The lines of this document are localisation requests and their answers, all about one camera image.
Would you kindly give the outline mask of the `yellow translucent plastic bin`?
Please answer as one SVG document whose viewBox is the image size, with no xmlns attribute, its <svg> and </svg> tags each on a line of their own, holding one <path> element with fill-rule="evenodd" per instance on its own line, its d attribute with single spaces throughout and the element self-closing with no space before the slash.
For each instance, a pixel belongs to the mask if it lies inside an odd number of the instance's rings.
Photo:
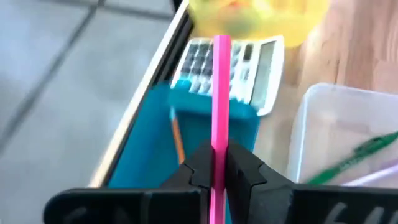
<svg viewBox="0 0 398 224">
<path fill-rule="evenodd" d="M 204 36 L 234 39 L 284 37 L 296 47 L 324 18 L 330 0 L 188 0 L 195 27 Z"/>
</svg>

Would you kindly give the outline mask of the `white desk calculator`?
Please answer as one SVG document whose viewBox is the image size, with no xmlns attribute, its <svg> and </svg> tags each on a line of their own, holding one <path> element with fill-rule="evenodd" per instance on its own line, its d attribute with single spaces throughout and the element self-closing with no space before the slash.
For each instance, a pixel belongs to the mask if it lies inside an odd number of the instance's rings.
<svg viewBox="0 0 398 224">
<path fill-rule="evenodd" d="M 234 40 L 231 43 L 229 98 L 251 105 L 258 116 L 268 115 L 276 100 L 284 65 L 284 38 Z M 171 88 L 211 96 L 213 41 L 191 39 L 180 59 Z"/>
</svg>

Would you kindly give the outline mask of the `orange pencil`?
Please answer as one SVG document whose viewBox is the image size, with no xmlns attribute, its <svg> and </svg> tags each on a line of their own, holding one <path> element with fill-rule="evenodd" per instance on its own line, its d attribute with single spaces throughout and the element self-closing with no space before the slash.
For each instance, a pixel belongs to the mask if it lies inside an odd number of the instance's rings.
<svg viewBox="0 0 398 224">
<path fill-rule="evenodd" d="M 182 142 L 180 128 L 178 125 L 177 114 L 174 108 L 170 109 L 170 122 L 175 142 L 175 148 L 178 156 L 178 163 L 182 164 L 185 160 L 185 150 L 183 148 L 183 142 Z"/>
</svg>

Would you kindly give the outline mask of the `purple pen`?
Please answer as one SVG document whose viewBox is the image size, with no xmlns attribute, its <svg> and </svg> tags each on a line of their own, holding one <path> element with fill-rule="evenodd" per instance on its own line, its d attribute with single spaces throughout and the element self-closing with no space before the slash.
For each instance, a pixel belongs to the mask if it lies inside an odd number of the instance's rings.
<svg viewBox="0 0 398 224">
<path fill-rule="evenodd" d="M 395 174 L 398 172 L 398 164 L 395 164 L 390 167 L 383 168 L 381 170 L 378 170 L 376 172 L 373 172 L 372 174 L 365 175 L 363 177 L 360 177 L 358 179 L 349 181 L 347 183 L 343 183 L 341 186 L 359 186 L 363 184 L 368 184 L 370 182 L 374 182 L 375 180 L 387 177 L 389 175 Z"/>
</svg>

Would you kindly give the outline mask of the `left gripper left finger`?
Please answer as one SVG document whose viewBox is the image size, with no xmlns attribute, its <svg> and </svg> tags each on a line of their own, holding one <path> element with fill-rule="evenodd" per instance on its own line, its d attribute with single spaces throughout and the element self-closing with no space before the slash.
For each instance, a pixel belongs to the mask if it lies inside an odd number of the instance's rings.
<svg viewBox="0 0 398 224">
<path fill-rule="evenodd" d="M 74 188 L 45 205 L 44 224 L 209 224 L 212 146 L 203 143 L 157 189 Z"/>
</svg>

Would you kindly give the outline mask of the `green pen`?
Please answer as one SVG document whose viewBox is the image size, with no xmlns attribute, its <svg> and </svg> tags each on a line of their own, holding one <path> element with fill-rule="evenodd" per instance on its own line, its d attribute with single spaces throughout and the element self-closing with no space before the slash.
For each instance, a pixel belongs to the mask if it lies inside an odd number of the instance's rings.
<svg viewBox="0 0 398 224">
<path fill-rule="evenodd" d="M 372 156 L 385 147 L 391 145 L 396 139 L 398 139 L 398 131 L 382 136 L 376 136 L 363 142 L 354 149 L 352 155 L 340 160 L 336 164 L 313 176 L 307 181 L 307 184 L 319 185 L 333 180 L 335 177 L 348 170 L 352 166 L 360 163 L 365 158 Z"/>
</svg>

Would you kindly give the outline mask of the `teal plastic bin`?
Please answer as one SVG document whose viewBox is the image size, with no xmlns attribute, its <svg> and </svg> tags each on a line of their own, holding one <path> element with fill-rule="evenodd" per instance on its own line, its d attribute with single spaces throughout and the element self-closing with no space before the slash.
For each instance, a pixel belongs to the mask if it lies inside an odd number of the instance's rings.
<svg viewBox="0 0 398 224">
<path fill-rule="evenodd" d="M 157 189 L 179 168 L 171 108 L 177 114 L 185 160 L 203 143 L 211 143 L 211 98 L 159 85 L 146 95 L 109 180 L 112 189 Z"/>
</svg>

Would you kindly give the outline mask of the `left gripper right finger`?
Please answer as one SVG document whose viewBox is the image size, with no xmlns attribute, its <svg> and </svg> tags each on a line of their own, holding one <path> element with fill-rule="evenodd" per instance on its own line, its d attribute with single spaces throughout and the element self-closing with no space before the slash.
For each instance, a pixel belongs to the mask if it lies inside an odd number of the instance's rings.
<svg viewBox="0 0 398 224">
<path fill-rule="evenodd" d="M 398 190 L 296 184 L 235 142 L 225 176 L 232 224 L 398 224 Z"/>
</svg>

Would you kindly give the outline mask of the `pink pencil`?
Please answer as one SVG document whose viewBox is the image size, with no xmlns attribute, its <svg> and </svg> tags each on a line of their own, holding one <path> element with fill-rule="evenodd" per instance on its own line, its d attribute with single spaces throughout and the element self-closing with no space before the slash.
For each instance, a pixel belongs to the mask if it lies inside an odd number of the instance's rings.
<svg viewBox="0 0 398 224">
<path fill-rule="evenodd" d="M 211 146 L 213 181 L 209 224 L 225 224 L 225 167 L 229 127 L 229 73 L 231 37 L 217 35 L 213 40 L 213 93 L 211 109 Z"/>
</svg>

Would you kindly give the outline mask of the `clear plastic bin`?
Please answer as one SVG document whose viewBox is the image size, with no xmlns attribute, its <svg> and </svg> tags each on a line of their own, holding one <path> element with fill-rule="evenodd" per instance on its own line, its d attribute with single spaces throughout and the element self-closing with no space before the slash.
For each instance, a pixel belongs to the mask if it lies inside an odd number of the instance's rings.
<svg viewBox="0 0 398 224">
<path fill-rule="evenodd" d="M 307 183 L 363 142 L 396 131 L 398 95 L 318 83 L 304 94 L 294 119 L 286 175 Z M 327 184 L 342 185 L 395 164 L 398 139 Z M 398 172 L 359 186 L 398 189 Z"/>
</svg>

